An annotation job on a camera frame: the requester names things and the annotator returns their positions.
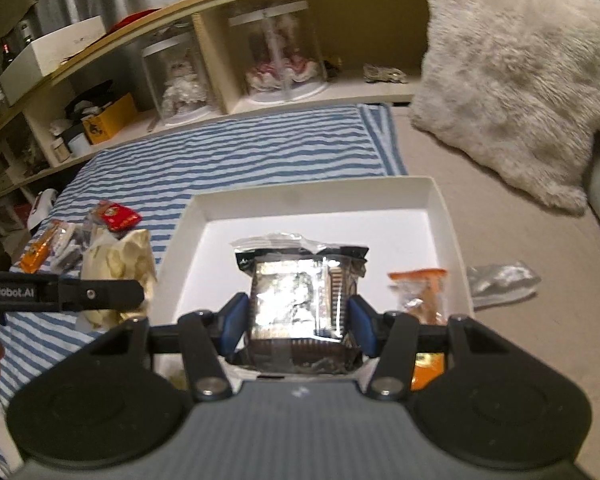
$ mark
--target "fur cushion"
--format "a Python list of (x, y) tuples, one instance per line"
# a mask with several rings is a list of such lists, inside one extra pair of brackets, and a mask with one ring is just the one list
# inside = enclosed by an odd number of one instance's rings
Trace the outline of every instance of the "fur cushion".
[(414, 126), (581, 214), (600, 128), (600, 1), (428, 1)]

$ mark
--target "white box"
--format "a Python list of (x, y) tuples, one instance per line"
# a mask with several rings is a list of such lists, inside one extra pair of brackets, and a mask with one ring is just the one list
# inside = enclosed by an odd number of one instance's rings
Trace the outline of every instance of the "white box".
[(14, 105), (65, 59), (75, 56), (105, 34), (102, 18), (96, 16), (29, 43), (0, 76), (0, 84), (10, 105)]
[(446, 312), (473, 315), (466, 271), (445, 203), (432, 178), (394, 176), (260, 186), (193, 197), (166, 251), (151, 324), (201, 308), (218, 311), (251, 279), (230, 243), (271, 232), (369, 247), (359, 293), (379, 312), (395, 310), (388, 272), (448, 270)]

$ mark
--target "blue and white striped cloth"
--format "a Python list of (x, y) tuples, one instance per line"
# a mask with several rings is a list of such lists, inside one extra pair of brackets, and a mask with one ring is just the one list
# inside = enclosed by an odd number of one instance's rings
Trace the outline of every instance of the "blue and white striped cloth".
[[(406, 170), (387, 106), (313, 108), (222, 120), (101, 152), (66, 187), (51, 216), (82, 222), (102, 199), (129, 206), (142, 215), (139, 227), (151, 231), (159, 267), (182, 211), (202, 190), (396, 174)], [(4, 407), (33, 377), (93, 339), (74, 324), (71, 314), (8, 316), (0, 327)]]

